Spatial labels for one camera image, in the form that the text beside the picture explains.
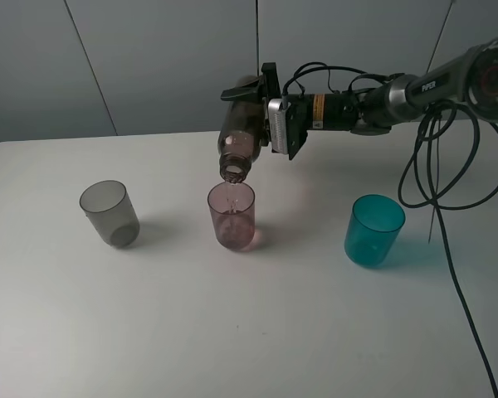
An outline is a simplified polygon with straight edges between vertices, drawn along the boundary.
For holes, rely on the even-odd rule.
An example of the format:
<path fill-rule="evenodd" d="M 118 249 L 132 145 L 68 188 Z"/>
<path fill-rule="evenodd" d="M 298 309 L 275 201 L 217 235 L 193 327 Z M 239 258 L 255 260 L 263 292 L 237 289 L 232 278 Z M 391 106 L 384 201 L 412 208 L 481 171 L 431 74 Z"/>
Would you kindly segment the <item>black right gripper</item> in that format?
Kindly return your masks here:
<path fill-rule="evenodd" d="M 263 63 L 261 66 L 261 78 L 263 83 L 263 105 L 266 116 L 266 133 L 268 135 L 269 142 L 271 143 L 267 105 L 269 101 L 273 99 L 281 99 L 283 101 L 278 74 L 276 71 L 276 63 Z M 261 97 L 261 82 L 259 80 L 254 80 L 245 85 L 224 90 L 221 93 L 221 100 L 261 100 Z M 286 108 L 289 103 L 300 103 L 301 101 L 305 102 L 305 98 L 300 98 L 295 95 L 287 97 L 284 107 Z"/>

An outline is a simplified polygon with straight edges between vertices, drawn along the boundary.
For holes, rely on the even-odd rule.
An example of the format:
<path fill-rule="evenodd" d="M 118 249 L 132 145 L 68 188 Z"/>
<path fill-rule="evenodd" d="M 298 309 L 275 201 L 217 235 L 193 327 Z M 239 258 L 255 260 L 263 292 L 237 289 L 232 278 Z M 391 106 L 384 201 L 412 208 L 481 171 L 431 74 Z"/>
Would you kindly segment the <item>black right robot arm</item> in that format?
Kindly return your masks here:
<path fill-rule="evenodd" d="M 310 130 L 380 135 L 450 100 L 468 107 L 478 119 L 498 123 L 498 37 L 473 46 L 423 76 L 368 74 L 353 69 L 356 80 L 374 80 L 378 87 L 348 87 L 331 94 L 290 94 L 290 85 L 318 71 L 331 72 L 333 67 L 310 62 L 281 85 L 276 65 L 266 63 L 256 80 L 224 90 L 221 99 L 263 106 L 273 151 L 289 156 L 301 148 Z"/>

